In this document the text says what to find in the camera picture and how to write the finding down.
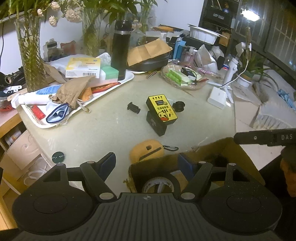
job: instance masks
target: blue cloth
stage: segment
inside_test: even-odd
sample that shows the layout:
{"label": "blue cloth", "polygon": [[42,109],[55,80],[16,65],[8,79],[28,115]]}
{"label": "blue cloth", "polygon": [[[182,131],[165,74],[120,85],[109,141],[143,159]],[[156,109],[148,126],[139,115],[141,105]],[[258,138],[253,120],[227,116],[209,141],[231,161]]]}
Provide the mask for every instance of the blue cloth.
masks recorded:
{"label": "blue cloth", "polygon": [[293,110],[296,110],[296,107],[294,106],[293,101],[290,99],[289,94],[280,89],[278,91],[278,95],[283,98],[283,100],[290,106]]}

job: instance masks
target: cardboard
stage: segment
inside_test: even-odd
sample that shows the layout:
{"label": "cardboard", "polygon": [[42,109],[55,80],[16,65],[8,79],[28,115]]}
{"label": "cardboard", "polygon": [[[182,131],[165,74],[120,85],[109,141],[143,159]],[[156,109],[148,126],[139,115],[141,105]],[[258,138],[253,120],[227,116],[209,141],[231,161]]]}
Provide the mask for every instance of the cardboard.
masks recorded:
{"label": "cardboard", "polygon": [[[211,162],[211,159],[217,155],[222,155],[228,159],[229,163],[236,163],[250,175],[252,175],[258,182],[265,185],[264,179],[256,169],[252,160],[244,152],[240,145],[234,143],[232,137],[218,140],[205,146],[198,147],[195,151],[185,153],[192,163],[198,163],[199,161]],[[145,183],[143,176],[150,175],[154,172],[157,173],[171,173],[178,170],[177,165],[178,154],[167,155],[157,159],[150,159],[145,161],[139,161],[130,165],[128,169],[128,181],[127,187],[131,192],[141,192],[141,188]],[[175,176],[181,190],[186,186],[187,180],[183,174]],[[217,185],[222,186],[224,182],[215,182]]]}
{"label": "cardboard", "polygon": [[220,38],[219,39],[219,44],[227,47],[228,46],[228,43],[229,43],[229,40],[230,40],[230,36],[231,34],[230,33],[226,33],[226,32],[222,32],[222,35],[225,37],[225,38]]}
{"label": "cardboard", "polygon": [[43,64],[43,67],[47,74],[49,74],[55,81],[59,82],[60,84],[66,83],[62,75],[59,73],[59,71],[49,64]]}
{"label": "cardboard", "polygon": [[171,50],[172,48],[161,39],[157,39],[148,44],[135,47],[128,52],[128,66],[132,66],[150,58],[154,58],[156,56],[170,52]]}

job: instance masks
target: ceiling light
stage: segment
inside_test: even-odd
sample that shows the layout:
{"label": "ceiling light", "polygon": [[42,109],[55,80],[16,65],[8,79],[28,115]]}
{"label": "ceiling light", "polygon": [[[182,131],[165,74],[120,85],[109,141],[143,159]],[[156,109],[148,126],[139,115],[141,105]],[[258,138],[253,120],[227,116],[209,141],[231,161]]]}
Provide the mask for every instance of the ceiling light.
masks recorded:
{"label": "ceiling light", "polygon": [[256,13],[254,13],[254,12],[252,12],[251,10],[246,10],[246,9],[243,10],[242,15],[243,15],[246,19],[251,20],[251,21],[253,21],[253,22],[255,22],[255,21],[257,21],[257,20],[260,19],[259,15],[256,14]]}

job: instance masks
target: white tray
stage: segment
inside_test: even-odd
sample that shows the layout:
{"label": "white tray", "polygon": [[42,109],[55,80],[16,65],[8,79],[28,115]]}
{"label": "white tray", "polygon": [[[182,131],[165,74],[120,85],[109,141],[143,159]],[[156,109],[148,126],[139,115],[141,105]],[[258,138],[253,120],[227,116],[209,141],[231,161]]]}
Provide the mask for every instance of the white tray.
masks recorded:
{"label": "white tray", "polygon": [[[135,75],[134,75],[132,72],[130,72],[130,71],[126,71],[126,78],[125,78],[124,80],[119,81],[119,82],[121,83],[120,85],[113,86],[112,88],[110,88],[110,89],[108,89],[108,90],[106,90],[106,91],[104,91],[104,92],[100,92],[100,93],[93,94],[94,97],[93,97],[90,101],[85,102],[85,103],[83,104],[83,106],[88,105],[89,103],[95,101],[96,99],[100,98],[100,97],[103,96],[104,94],[107,94],[108,92],[114,90],[115,88],[118,88],[118,87],[120,87],[121,85],[123,85],[124,83],[126,83],[126,82],[132,80],[132,79],[134,78],[134,76],[135,76]],[[27,105],[22,104],[21,106],[22,106],[22,108],[24,109],[24,111],[26,112],[26,114],[29,116],[29,118],[31,119],[31,121],[32,121],[37,127],[39,127],[39,128],[43,128],[43,129],[44,129],[44,128],[50,128],[50,127],[54,127],[54,126],[58,125],[59,123],[63,122],[63,120],[62,120],[61,122],[58,122],[58,123],[55,123],[55,124],[49,124],[49,123],[46,122],[46,117],[47,117],[47,116],[46,116],[45,118],[43,118],[42,120],[38,120],[38,119],[33,115],[33,112],[31,111],[31,109],[30,109]],[[40,109],[43,113],[46,113],[45,106],[46,106],[46,105],[38,105],[39,109]],[[65,119],[66,119],[66,118],[69,118],[70,116],[72,116],[74,113],[76,113],[76,112],[79,111],[80,109],[81,109],[81,107],[79,106],[77,109],[71,111],[71,112],[65,117]]]}

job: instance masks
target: glass vase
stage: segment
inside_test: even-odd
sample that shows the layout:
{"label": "glass vase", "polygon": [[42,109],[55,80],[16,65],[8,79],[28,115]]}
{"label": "glass vase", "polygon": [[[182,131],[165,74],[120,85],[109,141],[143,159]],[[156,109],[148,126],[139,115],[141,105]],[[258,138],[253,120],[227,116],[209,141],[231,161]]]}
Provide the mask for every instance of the glass vase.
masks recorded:
{"label": "glass vase", "polygon": [[152,4],[145,4],[144,6],[141,6],[141,18],[140,18],[140,24],[142,26],[140,27],[140,30],[143,33],[146,33],[146,31],[149,31],[149,15],[152,8]]}
{"label": "glass vase", "polygon": [[40,18],[26,15],[15,21],[20,55],[27,84],[32,92],[47,86],[40,55]]}
{"label": "glass vase", "polygon": [[97,57],[99,50],[105,49],[106,43],[103,36],[100,39],[100,28],[103,12],[96,9],[85,8],[82,13],[83,52],[86,55]]}

